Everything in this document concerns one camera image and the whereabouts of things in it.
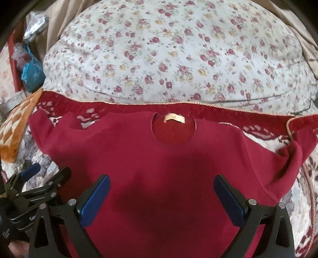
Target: round neckline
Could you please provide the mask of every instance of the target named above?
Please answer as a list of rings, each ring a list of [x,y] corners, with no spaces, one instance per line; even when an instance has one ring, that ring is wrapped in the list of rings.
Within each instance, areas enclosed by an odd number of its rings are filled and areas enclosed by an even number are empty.
[[[198,137],[198,123],[197,123],[197,120],[194,118],[193,121],[194,121],[194,124],[195,124],[195,130],[194,130],[194,133],[192,134],[192,136],[185,140],[184,142],[181,142],[181,143],[177,143],[177,144],[166,144],[166,143],[162,143],[160,142],[155,134],[154,134],[154,130],[153,130],[153,122],[154,122],[154,119],[155,119],[155,116],[157,115],[158,113],[154,113],[151,117],[151,121],[150,121],[150,135],[151,137],[154,139],[154,141],[157,143],[158,146],[160,147],[165,147],[165,148],[171,148],[171,149],[175,149],[175,148],[181,148],[181,147],[185,147],[185,146],[189,146],[193,141],[195,141],[195,139]]]

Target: silver bolt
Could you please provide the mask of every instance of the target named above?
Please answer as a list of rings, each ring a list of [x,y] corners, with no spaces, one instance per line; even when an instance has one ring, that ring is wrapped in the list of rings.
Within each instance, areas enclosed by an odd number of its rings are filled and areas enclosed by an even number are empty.
[[[44,210],[46,208],[46,203],[42,203],[41,205],[40,205],[40,209],[41,210]]]
[[[70,199],[70,200],[68,201],[68,205],[70,205],[70,206],[74,205],[75,203],[76,203],[76,200],[75,200],[75,199]]]
[[[248,200],[248,203],[249,203],[250,205],[255,206],[255,205],[257,204],[257,201],[254,200],[254,199],[249,199],[249,200]]]
[[[285,204],[284,203],[282,203],[282,202],[280,202],[279,204],[278,204],[278,206],[281,208],[281,209],[285,209]]]

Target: sweater sleeve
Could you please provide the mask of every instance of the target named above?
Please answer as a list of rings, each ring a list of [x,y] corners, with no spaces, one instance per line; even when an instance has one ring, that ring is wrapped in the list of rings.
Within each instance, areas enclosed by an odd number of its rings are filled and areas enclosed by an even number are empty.
[[[293,186],[300,166],[317,145],[317,137],[309,127],[299,130],[293,141],[277,153],[245,140],[245,149],[257,181],[275,202],[279,201]]]
[[[86,130],[73,113],[64,115],[54,126],[46,113],[39,109],[29,117],[29,126],[40,150],[48,154],[58,166],[81,161],[78,155]]]

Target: red sweater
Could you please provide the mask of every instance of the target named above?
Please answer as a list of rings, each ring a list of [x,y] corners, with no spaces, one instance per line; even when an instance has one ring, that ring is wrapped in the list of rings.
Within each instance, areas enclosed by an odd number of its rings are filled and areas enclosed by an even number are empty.
[[[87,227],[104,257],[219,258],[238,228],[213,191],[214,177],[223,174],[246,198],[274,206],[317,144],[304,128],[276,154],[240,129],[198,119],[190,139],[169,145],[154,136],[153,117],[109,113],[87,129],[72,113],[56,127],[41,110],[29,119],[39,148],[72,170],[64,199],[77,198],[100,174],[110,176],[111,190]]]

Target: blue bag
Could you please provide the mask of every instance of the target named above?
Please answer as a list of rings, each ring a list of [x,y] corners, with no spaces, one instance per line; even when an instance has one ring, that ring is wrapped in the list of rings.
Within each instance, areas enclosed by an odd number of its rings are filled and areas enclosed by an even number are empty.
[[[45,75],[43,72],[43,65],[34,57],[29,46],[24,45],[24,48],[30,54],[32,60],[23,67],[21,80],[23,81],[26,90],[32,92],[44,83]]]

